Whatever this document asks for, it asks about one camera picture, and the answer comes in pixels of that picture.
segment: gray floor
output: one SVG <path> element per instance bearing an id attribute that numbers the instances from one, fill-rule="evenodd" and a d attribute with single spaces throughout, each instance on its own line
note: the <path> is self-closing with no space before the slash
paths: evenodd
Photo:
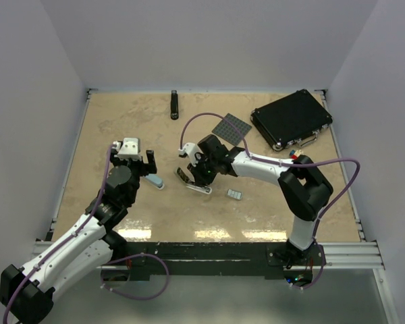
<path id="1" fill-rule="evenodd" d="M 122 289 L 150 294 L 164 279 Z M 99 272 L 91 273 L 63 295 L 43 323 L 387 323 L 372 271 L 327 270 L 304 292 L 260 277 L 172 277 L 163 295 L 146 302 L 126 300 L 100 285 Z"/>

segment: black briefcase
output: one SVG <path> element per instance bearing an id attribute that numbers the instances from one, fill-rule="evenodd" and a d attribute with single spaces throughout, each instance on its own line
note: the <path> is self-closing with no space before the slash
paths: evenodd
<path id="1" fill-rule="evenodd" d="M 305 89 L 255 109 L 250 120 L 276 152 L 293 144 L 304 147 L 315 142 L 333 122 L 327 110 Z"/>

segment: toolbox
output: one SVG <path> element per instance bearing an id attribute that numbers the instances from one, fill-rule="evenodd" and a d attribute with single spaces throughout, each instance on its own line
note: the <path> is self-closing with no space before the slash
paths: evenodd
<path id="1" fill-rule="evenodd" d="M 255 109 L 250 120 L 276 152 L 293 144 L 304 147 L 315 142 L 318 134 L 333 122 L 306 89 Z"/>

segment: black metal base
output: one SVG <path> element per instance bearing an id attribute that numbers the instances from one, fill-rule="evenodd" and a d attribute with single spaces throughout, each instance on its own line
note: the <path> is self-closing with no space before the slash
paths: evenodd
<path id="1" fill-rule="evenodd" d="M 287 242 L 255 243 L 193 243 L 193 242 L 128 242 L 126 254 L 157 255 L 168 266 L 170 275 L 259 276 L 265 279 L 284 279 L 287 260 L 281 258 Z M 306 266 L 312 257 L 313 265 L 321 265 L 318 246 L 313 244 L 303 259 L 293 265 Z M 117 277 L 120 271 L 104 271 L 104 277 Z M 145 281 L 151 275 L 164 275 L 162 265 L 151 258 L 132 260 L 130 280 Z"/>

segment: light blue object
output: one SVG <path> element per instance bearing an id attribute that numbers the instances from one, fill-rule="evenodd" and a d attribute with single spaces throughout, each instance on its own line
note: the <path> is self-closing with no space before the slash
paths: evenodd
<path id="1" fill-rule="evenodd" d="M 159 190 L 162 190 L 165 187 L 163 180 L 155 174 L 146 175 L 144 178 Z"/>

